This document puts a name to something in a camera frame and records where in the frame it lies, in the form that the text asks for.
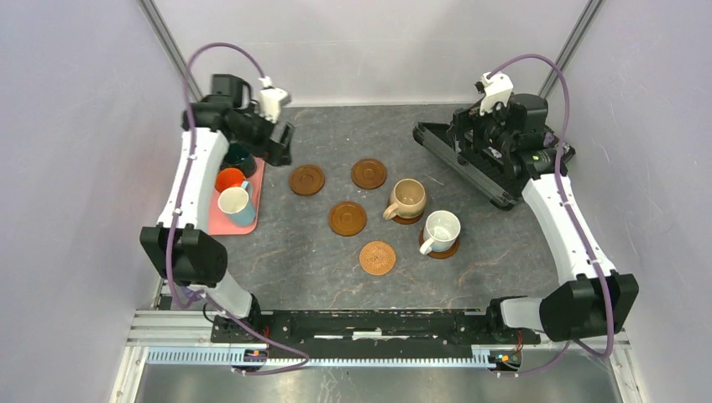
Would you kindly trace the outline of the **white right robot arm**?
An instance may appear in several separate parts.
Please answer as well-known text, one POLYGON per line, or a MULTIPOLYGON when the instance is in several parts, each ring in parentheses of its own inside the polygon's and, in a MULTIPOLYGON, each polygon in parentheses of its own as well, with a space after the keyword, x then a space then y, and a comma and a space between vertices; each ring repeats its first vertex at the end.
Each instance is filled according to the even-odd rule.
POLYGON ((486 317, 487 336, 505 343, 519 328, 542 331, 553 341, 604 336, 622 329, 639 293, 632 274, 605 256, 576 204, 565 164, 574 155, 547 125, 547 100, 515 94, 481 99, 453 114, 446 135, 458 163, 479 173, 479 188, 501 207, 525 202, 552 252, 558 287, 548 296, 505 297, 486 317))

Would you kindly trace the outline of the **woven rattan coaster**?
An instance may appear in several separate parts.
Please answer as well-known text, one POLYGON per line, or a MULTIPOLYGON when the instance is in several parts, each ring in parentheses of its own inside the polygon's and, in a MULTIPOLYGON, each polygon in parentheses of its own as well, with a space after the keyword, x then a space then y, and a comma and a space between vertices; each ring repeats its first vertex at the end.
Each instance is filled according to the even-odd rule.
POLYGON ((359 252, 359 264, 370 275, 386 275, 395 267, 395 250, 384 241, 369 242, 359 252))

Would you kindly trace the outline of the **beige mug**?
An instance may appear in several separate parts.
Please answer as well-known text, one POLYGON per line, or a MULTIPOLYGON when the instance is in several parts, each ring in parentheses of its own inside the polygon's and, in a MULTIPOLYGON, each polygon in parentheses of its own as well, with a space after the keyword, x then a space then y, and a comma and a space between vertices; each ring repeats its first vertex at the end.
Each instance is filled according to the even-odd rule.
POLYGON ((426 205, 424 185, 415 179, 403 179, 392 188, 382 217, 385 220, 416 218, 424 213, 426 205))

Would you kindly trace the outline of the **brown wooden coaster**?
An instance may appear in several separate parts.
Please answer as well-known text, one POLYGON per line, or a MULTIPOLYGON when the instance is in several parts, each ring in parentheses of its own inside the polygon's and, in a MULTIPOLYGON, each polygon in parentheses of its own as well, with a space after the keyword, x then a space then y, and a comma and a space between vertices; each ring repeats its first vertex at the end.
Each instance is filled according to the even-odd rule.
POLYGON ((361 189, 377 189, 385 183, 387 169, 380 160, 362 159, 353 165, 351 179, 361 189))
POLYGON ((449 249, 447 249, 445 251, 440 251, 440 252, 432 251, 429 254, 427 254, 427 256, 432 259, 448 259, 448 258, 454 256, 458 252, 458 249, 460 247, 460 242, 461 242, 460 237, 457 237, 455 239, 455 242, 449 249))
POLYGON ((393 220, 394 222, 397 222, 397 223, 401 224, 401 225, 412 225, 412 224, 414 224, 414 223, 416 223, 416 222, 419 222, 419 221, 422 219, 423 216, 424 216, 424 213, 423 213, 423 212, 421 212, 421 213, 420 213, 419 215, 417 215, 417 216, 408 217, 408 218, 401 217, 401 216, 399 216, 399 215, 395 215, 395 216, 392 218, 392 220, 393 220))
POLYGON ((291 190, 299 196, 316 195, 325 185, 326 176, 318 165, 296 167, 289 179, 291 190))
POLYGON ((354 201, 341 201, 328 214, 328 225, 339 236, 351 237, 360 233, 368 221, 364 208, 354 201))

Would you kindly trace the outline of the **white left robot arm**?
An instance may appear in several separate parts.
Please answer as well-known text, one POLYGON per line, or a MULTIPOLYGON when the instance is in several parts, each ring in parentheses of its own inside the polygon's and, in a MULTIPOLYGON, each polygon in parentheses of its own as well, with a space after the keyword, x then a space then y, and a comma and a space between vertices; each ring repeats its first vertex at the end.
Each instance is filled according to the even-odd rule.
POLYGON ((279 140, 271 135, 281 109, 291 101, 268 76, 257 94, 243 79, 218 74, 212 92, 188 103, 182 118, 181 155, 168 200, 156 224, 141 229, 139 242, 173 294, 187 290, 204 299, 244 342, 264 331, 254 296, 228 273, 225 247, 208 234, 208 219, 218 171, 233 144, 278 167, 291 164, 294 127, 286 124, 279 140))

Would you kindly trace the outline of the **white mug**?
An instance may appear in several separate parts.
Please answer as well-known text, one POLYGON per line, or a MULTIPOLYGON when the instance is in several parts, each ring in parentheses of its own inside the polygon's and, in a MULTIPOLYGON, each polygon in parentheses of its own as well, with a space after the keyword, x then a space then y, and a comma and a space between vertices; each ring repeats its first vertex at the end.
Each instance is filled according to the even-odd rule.
POLYGON ((461 223, 455 214, 445 210, 432 212, 423 228, 420 254, 448 251, 458 240, 460 232, 461 223))

